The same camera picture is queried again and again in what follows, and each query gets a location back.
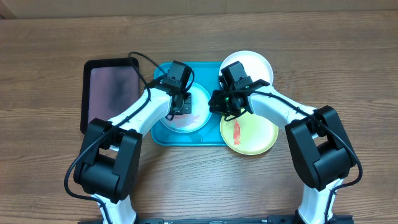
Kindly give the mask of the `light blue plate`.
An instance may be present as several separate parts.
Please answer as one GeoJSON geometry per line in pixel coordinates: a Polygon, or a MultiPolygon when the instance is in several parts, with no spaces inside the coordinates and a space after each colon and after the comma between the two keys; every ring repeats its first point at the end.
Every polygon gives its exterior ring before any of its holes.
{"type": "Polygon", "coordinates": [[[191,133],[202,128],[210,119],[211,114],[208,106],[210,94],[199,84],[194,83],[188,90],[193,100],[191,113],[176,115],[169,121],[162,118],[160,122],[172,131],[178,133],[191,133]]]}

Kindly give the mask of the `yellow plate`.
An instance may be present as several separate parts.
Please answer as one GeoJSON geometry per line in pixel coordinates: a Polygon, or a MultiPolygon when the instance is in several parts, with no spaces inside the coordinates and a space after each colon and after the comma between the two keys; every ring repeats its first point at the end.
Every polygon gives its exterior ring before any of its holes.
{"type": "Polygon", "coordinates": [[[220,133],[232,150],[249,156],[268,151],[276,142],[279,128],[268,119],[248,112],[231,121],[232,116],[220,122],[220,133]]]}

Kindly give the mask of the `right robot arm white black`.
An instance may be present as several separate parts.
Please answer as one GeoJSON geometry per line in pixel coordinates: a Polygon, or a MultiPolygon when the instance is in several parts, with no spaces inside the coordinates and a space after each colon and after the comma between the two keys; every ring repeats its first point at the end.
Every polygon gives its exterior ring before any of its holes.
{"type": "Polygon", "coordinates": [[[284,129],[296,173],[304,183],[298,208],[302,223],[330,223],[337,190],[357,184],[363,168],[340,117],[331,106],[316,109],[280,94],[258,80],[241,89],[224,86],[208,102],[212,113],[262,116],[284,129]]]}

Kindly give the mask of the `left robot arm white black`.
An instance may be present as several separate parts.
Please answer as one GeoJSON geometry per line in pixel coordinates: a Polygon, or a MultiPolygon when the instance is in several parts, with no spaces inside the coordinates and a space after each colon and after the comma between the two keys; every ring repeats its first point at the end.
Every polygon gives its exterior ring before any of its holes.
{"type": "Polygon", "coordinates": [[[83,139],[78,157],[64,180],[82,186],[86,195],[78,198],[98,204],[102,223],[135,223],[136,212],[129,194],[137,175],[142,138],[158,120],[175,116],[190,97],[190,81],[162,77],[146,84],[142,96],[126,111],[104,121],[93,119],[83,139]]]}

